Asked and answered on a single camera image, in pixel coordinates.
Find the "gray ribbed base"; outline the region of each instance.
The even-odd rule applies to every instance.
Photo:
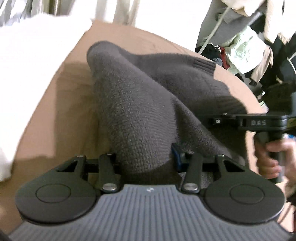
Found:
[[[125,185],[103,195],[86,216],[59,226],[24,222],[12,241],[287,241],[276,222],[239,226],[220,220],[197,196],[169,186]]]

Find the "clothing pile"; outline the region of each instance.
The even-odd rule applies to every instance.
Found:
[[[195,52],[198,53],[200,49],[201,46],[197,47]],[[230,67],[227,63],[225,49],[223,47],[208,44],[202,52],[202,56],[214,61],[217,65],[223,67],[224,69],[228,69]]]
[[[205,39],[225,48],[227,70],[250,78],[250,85],[260,82],[264,89],[296,80],[296,24],[291,10],[296,1],[222,1],[228,7],[217,13],[217,26]]]

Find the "knit sweater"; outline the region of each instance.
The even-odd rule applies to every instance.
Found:
[[[215,63],[180,54],[134,55],[98,42],[87,53],[99,125],[116,153],[126,183],[178,184],[171,143],[205,156],[224,154],[245,164],[245,132],[214,128],[204,115],[245,114]],[[202,187],[212,181],[202,174]]]

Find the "black handle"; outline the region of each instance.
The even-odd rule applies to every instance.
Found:
[[[270,152],[269,156],[272,159],[275,159],[279,162],[279,166],[281,166],[281,171],[279,172],[278,177],[270,179],[272,183],[282,183],[284,181],[284,153],[281,152]]]
[[[280,131],[270,131],[270,132],[257,132],[256,138],[260,141],[261,144],[266,144],[271,141],[280,140],[283,138],[283,133]],[[270,152],[269,156],[279,162],[279,166],[282,167],[282,171],[279,173],[278,177],[270,179],[270,181],[274,184],[281,183],[284,181],[284,166],[285,166],[285,158],[284,152]]]
[[[283,134],[281,132],[269,132],[268,133],[268,137],[269,137],[269,142],[271,141],[276,141],[276,140],[280,140],[283,138]],[[285,157],[284,157],[284,152],[280,151],[280,152],[270,152],[269,153],[269,156],[272,158],[272,159],[275,159],[279,162],[279,166],[281,166],[281,171],[278,175],[278,177],[276,178],[272,178],[270,179],[270,181],[274,184],[276,183],[282,183],[284,181],[284,175],[285,175],[285,172],[284,172],[284,166],[285,166]]]

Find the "white fabric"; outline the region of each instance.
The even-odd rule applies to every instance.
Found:
[[[251,16],[265,0],[221,0],[234,10],[240,10],[245,16]]]
[[[37,15],[0,28],[0,181],[56,71],[91,20]]]
[[[264,37],[271,43],[274,43],[278,33],[281,31],[283,2],[284,0],[267,1]]]
[[[285,37],[286,40],[290,40],[294,33],[296,32],[296,1],[295,0],[285,0],[285,8],[283,13],[282,25],[281,25],[281,34]]]
[[[228,71],[233,74],[237,74],[236,69],[241,74],[251,71],[262,61],[265,48],[266,44],[247,26],[244,31],[237,34],[233,44],[225,48],[231,66]]]
[[[69,0],[62,1],[62,14],[112,23],[117,2],[127,0],[72,0],[73,5],[70,8],[67,1]],[[130,11],[133,1],[130,0]],[[211,2],[212,0],[140,0],[133,25],[194,51]]]

